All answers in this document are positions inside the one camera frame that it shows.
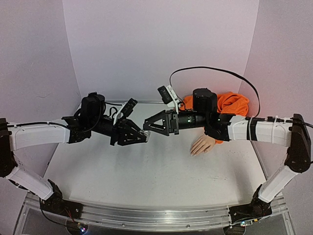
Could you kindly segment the clear nail polish bottle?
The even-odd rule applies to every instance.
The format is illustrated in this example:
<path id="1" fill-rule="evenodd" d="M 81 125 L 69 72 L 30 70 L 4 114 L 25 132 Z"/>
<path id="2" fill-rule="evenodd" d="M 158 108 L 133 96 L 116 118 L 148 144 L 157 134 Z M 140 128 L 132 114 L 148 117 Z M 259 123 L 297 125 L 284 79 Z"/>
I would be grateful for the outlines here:
<path id="1" fill-rule="evenodd" d="M 148 142 L 151 132 L 150 131 L 141 131 L 143 142 Z"/>

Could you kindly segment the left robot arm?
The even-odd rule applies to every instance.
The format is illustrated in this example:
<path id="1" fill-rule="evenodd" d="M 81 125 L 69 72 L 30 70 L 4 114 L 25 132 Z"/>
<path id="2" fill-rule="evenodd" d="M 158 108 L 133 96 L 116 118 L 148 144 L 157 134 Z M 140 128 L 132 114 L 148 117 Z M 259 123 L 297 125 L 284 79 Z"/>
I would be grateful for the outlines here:
<path id="1" fill-rule="evenodd" d="M 146 143 L 149 132 L 128 117 L 137 101 L 112 105 L 106 115 L 107 102 L 98 93 L 90 93 L 81 101 L 74 115 L 55 121 L 9 123 L 0 120 L 0 176 L 40 199 L 56 214 L 66 210 L 58 186 L 43 178 L 47 163 L 59 144 L 75 144 L 90 139 L 92 133 L 109 137 L 110 145 L 126 146 Z"/>

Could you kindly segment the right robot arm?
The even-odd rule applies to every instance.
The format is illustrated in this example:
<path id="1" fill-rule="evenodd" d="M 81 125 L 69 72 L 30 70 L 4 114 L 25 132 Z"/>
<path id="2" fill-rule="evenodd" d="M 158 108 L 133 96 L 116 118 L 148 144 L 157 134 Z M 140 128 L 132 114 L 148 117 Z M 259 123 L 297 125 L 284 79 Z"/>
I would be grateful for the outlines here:
<path id="1" fill-rule="evenodd" d="M 192 109 L 179 111 L 179 101 L 171 86 L 162 86 L 158 91 L 171 109 L 146 119 L 144 130 L 169 136 L 183 129 L 202 127 L 206 135 L 219 141 L 259 141 L 287 147 L 283 166 L 257 190 L 257 198 L 265 203 L 270 203 L 295 176 L 307 171 L 312 164 L 308 124 L 299 114 L 292 118 L 221 114 L 217 95 L 207 88 L 195 89 Z"/>

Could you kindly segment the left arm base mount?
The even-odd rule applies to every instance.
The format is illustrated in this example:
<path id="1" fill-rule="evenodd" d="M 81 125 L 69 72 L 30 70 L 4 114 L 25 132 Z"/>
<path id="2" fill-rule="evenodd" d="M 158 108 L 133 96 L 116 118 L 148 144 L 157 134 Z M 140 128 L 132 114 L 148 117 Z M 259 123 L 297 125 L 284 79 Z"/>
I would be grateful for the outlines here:
<path id="1" fill-rule="evenodd" d="M 47 180 L 52 186 L 53 194 L 46 200 L 40 201 L 40 209 L 53 214 L 67 216 L 70 219 L 79 219 L 83 205 L 78 202 L 65 200 L 59 187 L 50 179 Z"/>

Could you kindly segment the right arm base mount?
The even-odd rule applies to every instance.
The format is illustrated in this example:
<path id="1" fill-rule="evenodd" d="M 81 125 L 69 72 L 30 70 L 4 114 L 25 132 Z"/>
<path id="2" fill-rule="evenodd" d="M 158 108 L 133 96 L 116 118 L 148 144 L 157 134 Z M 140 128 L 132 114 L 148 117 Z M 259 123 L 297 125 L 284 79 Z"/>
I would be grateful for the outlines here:
<path id="1" fill-rule="evenodd" d="M 261 219 L 272 214 L 270 202 L 264 202 L 258 198 L 258 193 L 262 185 L 255 191 L 252 200 L 248 204 L 232 206 L 229 208 L 231 225 L 241 223 L 243 221 L 250 221 L 254 219 Z"/>

